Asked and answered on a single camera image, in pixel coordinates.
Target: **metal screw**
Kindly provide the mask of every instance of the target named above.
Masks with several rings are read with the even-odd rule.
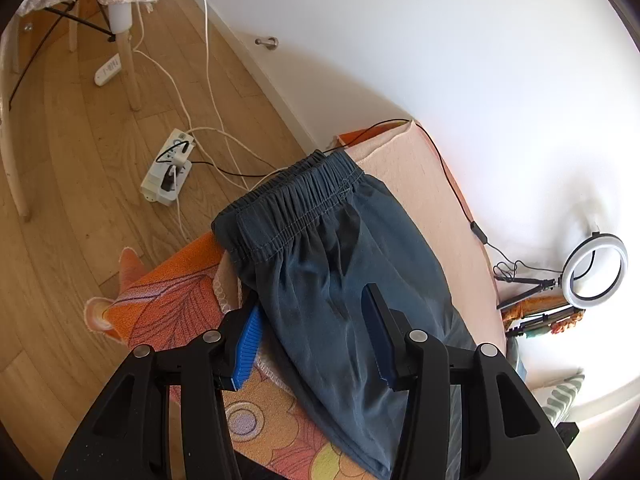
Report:
[[[218,341],[220,341],[222,336],[217,330],[208,330],[207,332],[202,334],[202,338],[204,339],[205,343],[217,343]]]
[[[411,330],[411,332],[409,332],[409,339],[417,343],[424,343],[428,338],[427,333],[422,330]]]
[[[498,355],[498,349],[491,343],[484,343],[480,347],[480,351],[487,357],[496,357]]]
[[[133,349],[133,355],[136,357],[146,357],[151,352],[151,346],[149,345],[138,345]]]

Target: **white cable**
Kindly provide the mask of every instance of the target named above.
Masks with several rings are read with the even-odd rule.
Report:
[[[269,166],[270,168],[273,168],[274,170],[276,169],[276,167],[273,164],[270,164],[269,162],[267,162],[266,160],[264,160],[260,155],[258,155],[257,153],[255,153],[251,148],[249,148],[247,145],[243,144],[240,140],[236,139],[233,135],[228,134],[227,132],[223,132],[222,130],[219,130],[218,128],[212,128],[211,126],[198,126],[196,128],[190,128],[189,130],[187,130],[185,133],[186,134],[191,134],[193,132],[197,132],[199,130],[211,130],[214,132],[217,132],[219,134],[224,135],[225,137],[231,139],[233,142],[238,143],[239,146],[241,146],[242,148],[244,148],[245,150],[247,150],[249,153],[251,153],[255,158],[257,158],[258,160],[260,160],[261,162],[264,162],[267,166]]]
[[[185,117],[187,117],[187,122],[189,123],[189,127],[192,128],[193,125],[191,124],[191,116],[189,115],[189,112],[187,111],[187,107],[184,105],[184,101],[182,100],[182,95],[180,94],[180,91],[178,90],[178,85],[175,83],[175,79],[155,59],[152,59],[151,57],[149,57],[147,54],[145,54],[141,50],[138,50],[138,47],[142,44],[142,41],[145,39],[145,22],[142,20],[142,13],[140,12],[140,4],[138,4],[138,19],[140,20],[140,31],[141,31],[142,35],[140,36],[140,40],[138,41],[138,44],[133,49],[133,52],[135,52],[136,54],[140,54],[141,56],[146,57],[151,63],[153,63],[160,70],[162,70],[162,72],[164,72],[164,74],[169,78],[171,83],[174,85],[175,92],[178,94],[178,100],[180,101],[180,106],[182,107],[182,111],[184,112]]]
[[[224,130],[225,125],[222,122],[222,117],[220,116],[220,112],[218,111],[216,100],[213,98],[213,90],[211,88],[211,78],[209,76],[209,6],[207,5],[207,0],[203,0],[203,1],[204,1],[204,43],[207,50],[207,66],[206,66],[207,85],[209,86],[209,97],[211,97],[211,102],[213,103],[213,109],[216,111],[216,115],[218,116],[218,121],[220,122],[220,129]],[[236,162],[236,158],[234,157],[234,154],[231,151],[231,146],[229,145],[229,139],[227,137],[225,137],[225,144],[226,144],[226,149],[228,150],[229,155],[231,156],[231,160],[234,162],[236,170],[238,170],[238,173],[242,173],[242,171],[240,171],[240,166],[238,166],[238,162]],[[249,187],[246,180],[244,179],[244,176],[241,176],[240,178],[244,183],[244,188],[247,191],[249,191]]]
[[[216,164],[215,160],[213,160],[213,157],[211,155],[209,155],[209,153],[207,153],[207,150],[204,149],[204,146],[202,144],[200,144],[200,141],[198,139],[196,139],[193,135],[193,142],[195,144],[197,144],[197,146],[199,147],[200,151],[202,152],[202,154],[204,156],[206,156],[209,159],[209,162],[211,163],[211,165],[216,168],[216,170],[218,171],[218,173],[220,174],[220,176],[222,176],[222,178],[224,178],[226,181],[228,181],[228,183],[233,184],[236,187],[239,187],[240,189],[242,189],[242,191],[247,192],[249,191],[247,188],[240,186],[240,184],[238,184],[237,182],[234,182],[233,180],[231,180],[228,176],[226,176],[225,173],[223,173],[222,170],[220,170],[220,168],[218,167],[218,165]]]
[[[249,191],[253,191],[255,188],[257,188],[258,186],[260,186],[260,184],[266,179],[269,178],[271,175],[274,175],[276,173],[278,173],[279,171],[283,171],[286,170],[287,168],[280,168],[279,170],[273,170],[271,171],[271,173],[266,174],[264,177],[262,177],[258,182],[256,182],[254,184],[254,186],[249,190]]]
[[[180,198],[178,197],[178,173],[175,169],[175,164],[171,165],[171,169],[174,170],[174,187],[175,187],[175,206],[178,209],[178,227],[180,228],[180,232],[182,233],[182,237],[185,239],[187,243],[190,242],[187,233],[184,232],[184,228],[182,227],[182,216],[180,215]]]
[[[270,168],[274,168],[273,172],[271,172],[270,174],[268,174],[265,177],[263,177],[262,179],[260,179],[260,181],[258,181],[258,184],[256,184],[256,186],[253,186],[252,189],[255,189],[255,187],[257,187],[268,176],[271,176],[272,174],[277,173],[278,171],[281,171],[281,170],[276,170],[273,164],[270,164],[269,162],[264,160],[261,156],[257,155],[257,153],[255,153],[248,146],[243,144],[239,139],[236,139],[233,135],[228,134],[227,132],[224,131],[222,118],[220,117],[220,113],[218,111],[218,107],[216,106],[216,102],[213,99],[213,92],[212,92],[212,89],[211,89],[211,82],[210,82],[210,78],[209,78],[209,27],[208,27],[209,18],[208,18],[208,13],[207,13],[206,0],[205,0],[205,31],[206,31],[205,38],[206,38],[206,46],[207,46],[207,83],[209,85],[209,96],[211,97],[211,102],[212,102],[212,104],[214,106],[216,114],[218,115],[218,120],[220,121],[220,125],[222,126],[222,128],[211,128],[210,126],[199,126],[197,128],[193,127],[193,124],[191,122],[191,116],[189,115],[189,112],[187,111],[187,108],[184,105],[184,100],[182,99],[182,95],[180,94],[180,90],[178,89],[178,85],[176,84],[175,79],[155,59],[151,58],[150,56],[148,56],[147,54],[145,54],[144,52],[142,52],[141,50],[138,49],[140,47],[140,45],[142,44],[142,42],[144,41],[144,38],[145,38],[145,22],[142,19],[142,12],[140,11],[140,4],[137,4],[137,10],[138,10],[138,19],[140,20],[141,37],[138,40],[138,42],[136,43],[136,46],[134,47],[133,51],[135,53],[137,53],[137,54],[140,54],[140,55],[146,57],[149,61],[151,61],[154,65],[156,65],[169,78],[171,83],[174,85],[175,92],[178,95],[178,100],[180,101],[180,106],[182,107],[182,111],[184,112],[184,115],[187,117],[187,121],[189,123],[189,129],[185,133],[191,134],[191,136],[193,137],[194,142],[197,144],[197,146],[199,147],[199,149],[202,152],[202,154],[205,155],[209,159],[211,165],[218,171],[218,173],[226,181],[228,181],[230,184],[232,184],[233,186],[236,186],[239,189],[242,189],[243,191],[249,191],[248,185],[246,184],[246,181],[244,180],[244,177],[242,177],[242,180],[244,181],[245,186],[240,186],[239,184],[237,184],[236,182],[231,180],[228,176],[226,176],[226,174],[223,173],[223,171],[220,170],[218,165],[213,160],[213,157],[211,155],[209,155],[209,153],[207,153],[207,151],[204,149],[204,147],[201,144],[201,142],[195,137],[195,135],[193,135],[193,132],[196,132],[196,131],[199,131],[199,130],[211,130],[211,131],[217,132],[219,134],[222,134],[225,137],[225,142],[226,142],[227,149],[229,150],[229,155],[231,155],[231,159],[233,160],[233,162],[234,162],[234,164],[236,166],[236,169],[238,170],[238,173],[242,173],[242,171],[238,167],[238,164],[236,163],[236,159],[234,158],[234,155],[231,152],[231,148],[230,148],[229,143],[228,143],[229,139],[234,140],[239,146],[241,146],[242,148],[247,150],[247,152],[251,153],[251,155],[253,155],[257,160],[260,160],[261,162],[264,162]],[[180,226],[180,232],[182,233],[182,236],[184,236],[185,240],[188,240],[188,238],[186,237],[186,234],[184,233],[184,230],[182,228],[182,219],[181,219],[181,216],[180,216],[180,203],[178,202],[177,194],[176,194],[176,205],[177,205],[177,208],[178,208],[178,225]]]
[[[142,21],[142,12],[140,12],[140,2],[136,2],[136,5],[138,6],[138,19],[140,20],[141,35],[140,35],[140,39],[136,43],[136,46],[133,48],[134,52],[138,49],[140,45],[142,45],[142,42],[145,41],[145,23]]]

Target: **white wall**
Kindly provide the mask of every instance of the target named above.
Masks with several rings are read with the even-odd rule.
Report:
[[[640,398],[624,402],[610,412],[578,422],[580,433],[569,455],[582,480],[589,479],[609,456],[640,406]]]
[[[589,224],[620,236],[630,270],[616,296],[524,341],[524,362],[532,384],[583,368],[578,403],[640,375],[640,54],[607,0],[210,3],[318,146],[420,120],[512,258],[561,268]],[[271,35],[276,51],[253,44]]]

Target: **ring light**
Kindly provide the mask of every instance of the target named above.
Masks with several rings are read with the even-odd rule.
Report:
[[[616,279],[609,285],[609,288],[597,294],[596,296],[580,296],[574,292],[574,273],[580,262],[593,251],[598,249],[613,249],[620,256],[620,269]],[[622,279],[625,277],[626,268],[628,266],[628,256],[626,254],[625,245],[617,236],[610,234],[594,233],[593,236],[587,238],[579,246],[577,246],[562,269],[562,294],[565,299],[578,308],[590,308],[607,301],[620,287]]]

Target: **gray shorts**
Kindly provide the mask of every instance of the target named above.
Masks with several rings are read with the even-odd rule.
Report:
[[[418,228],[342,151],[301,160],[229,205],[212,228],[259,294],[279,342],[274,357],[300,405],[355,462],[388,478],[407,396],[378,374],[363,287],[377,283],[414,328],[476,347]],[[459,397],[452,388],[448,478],[457,478],[460,462]]]

